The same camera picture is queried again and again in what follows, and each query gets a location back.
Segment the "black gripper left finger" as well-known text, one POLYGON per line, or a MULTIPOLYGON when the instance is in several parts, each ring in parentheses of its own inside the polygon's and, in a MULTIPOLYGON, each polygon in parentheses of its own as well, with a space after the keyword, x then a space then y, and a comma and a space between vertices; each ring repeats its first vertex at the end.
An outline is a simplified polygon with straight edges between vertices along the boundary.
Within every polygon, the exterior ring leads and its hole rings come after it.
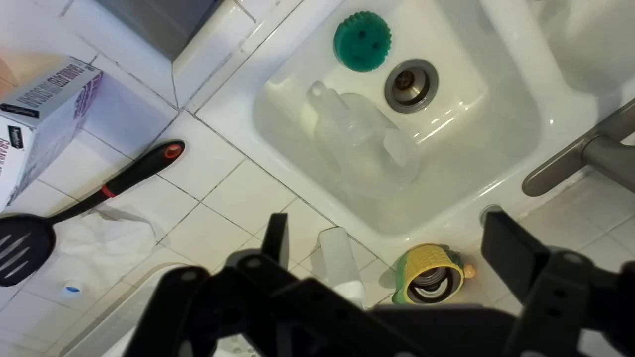
POLYGON ((290 261, 288 245, 288 215, 275 213, 269 221, 267 235, 263 241, 263 255, 273 259, 279 267, 286 269, 290 261))

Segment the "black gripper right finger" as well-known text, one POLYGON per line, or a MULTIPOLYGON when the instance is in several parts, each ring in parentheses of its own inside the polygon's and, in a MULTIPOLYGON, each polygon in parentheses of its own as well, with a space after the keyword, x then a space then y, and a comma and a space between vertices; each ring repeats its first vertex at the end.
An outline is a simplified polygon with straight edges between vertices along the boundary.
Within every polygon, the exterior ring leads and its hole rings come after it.
POLYGON ((511 292, 533 292, 552 253, 505 211, 485 215, 481 255, 511 292))

